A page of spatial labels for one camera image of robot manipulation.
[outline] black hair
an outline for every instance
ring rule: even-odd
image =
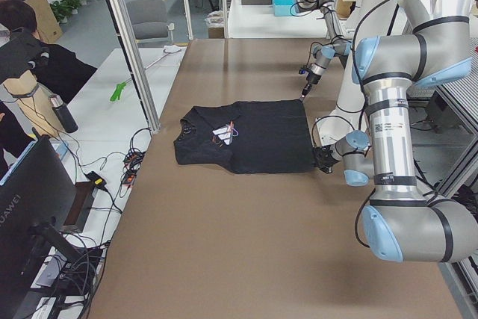
[[[20,0],[0,0],[0,24],[10,31],[26,28],[34,33],[37,30],[35,10]]]

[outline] brown table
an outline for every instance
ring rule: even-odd
[[[91,319],[460,318],[436,264],[380,261],[357,243],[370,187],[332,175],[179,166],[193,105],[299,96],[310,40],[194,40],[108,254]],[[338,61],[305,103],[335,105]]]

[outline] computer monitor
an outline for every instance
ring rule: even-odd
[[[52,247],[35,228],[58,233],[75,192],[47,137],[22,154],[0,186],[1,318],[15,316]]]

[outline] gray chair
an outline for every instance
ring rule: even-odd
[[[126,3],[136,40],[169,37],[173,42],[174,24],[167,22],[163,0],[133,0]]]

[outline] blue container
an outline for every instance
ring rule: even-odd
[[[296,0],[272,0],[275,16],[294,16]]]

